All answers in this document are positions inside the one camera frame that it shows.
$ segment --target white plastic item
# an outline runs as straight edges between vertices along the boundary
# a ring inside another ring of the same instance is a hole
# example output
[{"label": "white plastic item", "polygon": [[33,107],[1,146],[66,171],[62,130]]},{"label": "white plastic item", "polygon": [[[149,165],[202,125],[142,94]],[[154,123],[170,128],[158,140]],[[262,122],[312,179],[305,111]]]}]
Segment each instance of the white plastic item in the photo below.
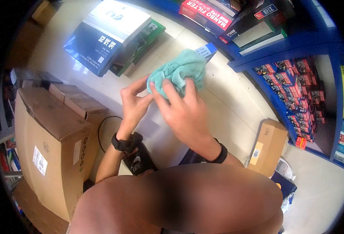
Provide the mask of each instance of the white plastic item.
[{"label": "white plastic item", "polygon": [[279,163],[277,164],[275,171],[289,180],[294,180],[296,178],[296,175],[293,174],[291,166],[284,158],[279,159]]}]

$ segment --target wire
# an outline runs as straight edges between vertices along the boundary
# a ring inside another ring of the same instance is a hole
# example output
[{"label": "wire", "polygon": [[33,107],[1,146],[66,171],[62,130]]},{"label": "wire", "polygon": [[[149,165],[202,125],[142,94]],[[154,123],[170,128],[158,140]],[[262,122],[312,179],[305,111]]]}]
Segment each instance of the wire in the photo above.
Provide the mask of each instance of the wire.
[{"label": "wire", "polygon": [[119,118],[119,119],[123,120],[122,117],[119,117],[119,116],[117,116],[117,115],[111,115],[111,116],[107,116],[106,118],[104,118],[104,119],[102,120],[102,122],[100,123],[100,125],[99,125],[99,127],[98,127],[98,141],[99,141],[99,146],[100,146],[100,148],[102,149],[103,152],[105,152],[105,151],[104,151],[104,149],[103,149],[103,147],[102,147],[102,144],[100,143],[99,132],[100,132],[100,127],[102,126],[104,120],[109,119],[109,118]]}]

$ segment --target brown cardboard box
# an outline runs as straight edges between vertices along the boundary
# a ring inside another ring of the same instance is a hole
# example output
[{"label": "brown cardboard box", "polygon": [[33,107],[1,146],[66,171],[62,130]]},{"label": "brown cardboard box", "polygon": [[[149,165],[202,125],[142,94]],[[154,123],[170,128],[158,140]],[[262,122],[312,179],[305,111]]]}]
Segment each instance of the brown cardboard box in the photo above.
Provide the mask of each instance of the brown cardboard box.
[{"label": "brown cardboard box", "polygon": [[42,206],[25,179],[21,179],[13,197],[25,216],[41,233],[66,234],[69,223]]},{"label": "brown cardboard box", "polygon": [[248,169],[267,177],[273,175],[281,156],[288,131],[272,119],[263,121]]},{"label": "brown cardboard box", "polygon": [[98,127],[103,119],[108,116],[108,108],[74,85],[51,84],[49,91],[93,125],[86,144],[84,180],[87,180],[99,149]]},{"label": "brown cardboard box", "polygon": [[37,21],[39,25],[45,27],[56,12],[57,10],[48,1],[43,0],[31,17]]},{"label": "brown cardboard box", "polygon": [[44,88],[17,92],[15,135],[22,173],[40,203],[68,222],[82,195],[92,127]]}]

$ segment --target blue metal shelf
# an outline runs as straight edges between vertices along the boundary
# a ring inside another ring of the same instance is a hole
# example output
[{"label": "blue metal shelf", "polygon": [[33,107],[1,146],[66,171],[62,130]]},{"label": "blue metal shelf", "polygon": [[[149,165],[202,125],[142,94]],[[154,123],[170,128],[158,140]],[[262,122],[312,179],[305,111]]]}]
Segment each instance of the blue metal shelf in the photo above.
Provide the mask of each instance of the blue metal shelf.
[{"label": "blue metal shelf", "polygon": [[287,128],[291,138],[290,143],[293,145],[295,145],[296,143],[297,135],[294,131],[292,123],[287,119],[285,115],[287,111],[286,106],[278,98],[278,96],[273,93],[264,79],[257,73],[255,73],[252,68],[285,59],[293,59],[308,55],[328,54],[331,60],[337,90],[337,118],[334,143],[330,155],[325,155],[308,147],[306,147],[306,151],[311,152],[326,160],[329,160],[334,164],[344,168],[343,163],[334,159],[334,154],[337,149],[338,140],[340,137],[340,129],[343,116],[343,87],[341,81],[340,65],[344,64],[344,41],[342,40],[340,33],[336,29],[336,27],[328,27],[326,25],[323,16],[317,8],[317,2],[314,2],[314,0],[299,0],[303,4],[305,10],[311,16],[311,23],[315,26],[315,30],[292,33],[291,35],[288,35],[287,38],[275,41],[242,56],[239,54],[240,48],[236,44],[232,42],[230,42],[229,44],[223,43],[213,34],[207,32],[200,25],[180,15],[178,13],[180,5],[175,2],[168,0],[124,1],[136,4],[138,6],[164,15],[165,17],[193,31],[208,42],[212,42],[218,49],[222,49],[227,54],[229,54],[233,59],[231,59],[231,62],[229,62],[228,65],[235,72],[247,71],[258,83],[259,87],[264,91],[265,95],[268,97],[272,105],[275,107],[277,113],[281,117],[283,124]]}]

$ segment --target black watch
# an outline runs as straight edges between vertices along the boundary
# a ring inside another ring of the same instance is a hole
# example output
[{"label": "black watch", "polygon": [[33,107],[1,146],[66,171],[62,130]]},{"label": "black watch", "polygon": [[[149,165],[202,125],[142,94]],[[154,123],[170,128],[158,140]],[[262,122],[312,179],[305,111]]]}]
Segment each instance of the black watch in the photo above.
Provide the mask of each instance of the black watch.
[{"label": "black watch", "polygon": [[116,138],[117,133],[115,133],[112,137],[111,143],[113,147],[118,151],[123,151],[126,153],[131,153],[135,150],[135,148],[138,146],[138,143],[143,140],[143,137],[141,134],[134,132],[134,134],[131,134],[129,137],[129,140],[118,140]]},{"label": "black watch", "polygon": [[220,143],[216,138],[214,138],[214,139],[217,141],[217,143],[220,144],[220,146],[221,146],[221,151],[220,151],[219,156],[218,156],[215,160],[213,160],[213,161],[208,161],[208,162],[209,162],[209,163],[223,163],[224,160],[227,158],[228,150],[227,150],[227,148],[226,148],[222,143]]},{"label": "black watch", "polygon": [[128,148],[129,141],[128,140],[118,140],[116,138],[117,133],[115,133],[112,137],[112,145],[118,151],[125,151]]}]

